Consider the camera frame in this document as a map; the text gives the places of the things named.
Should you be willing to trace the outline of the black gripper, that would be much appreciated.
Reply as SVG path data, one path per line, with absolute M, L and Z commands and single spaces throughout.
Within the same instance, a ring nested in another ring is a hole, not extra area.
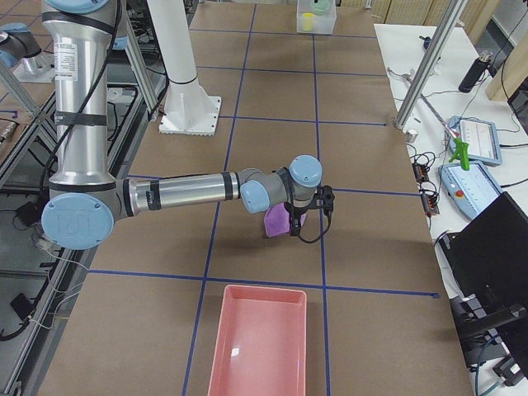
M 288 201 L 288 213 L 290 217 L 290 235 L 298 236 L 301 230 L 301 217 L 309 210 L 319 208 L 319 198 L 313 196 L 306 202 L 297 203 L 294 199 Z

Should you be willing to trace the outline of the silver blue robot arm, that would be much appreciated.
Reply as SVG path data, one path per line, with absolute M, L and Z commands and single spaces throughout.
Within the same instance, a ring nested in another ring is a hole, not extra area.
M 106 66 L 126 10 L 119 1 L 45 1 L 42 21 L 54 40 L 54 123 L 58 142 L 49 202 L 41 217 L 46 236 L 60 247 L 85 250 L 106 240 L 117 221 L 146 210 L 241 200 L 247 211 L 281 205 L 299 236 L 308 210 L 331 213 L 333 194 L 310 155 L 266 174 L 239 172 L 116 179 L 108 168 Z

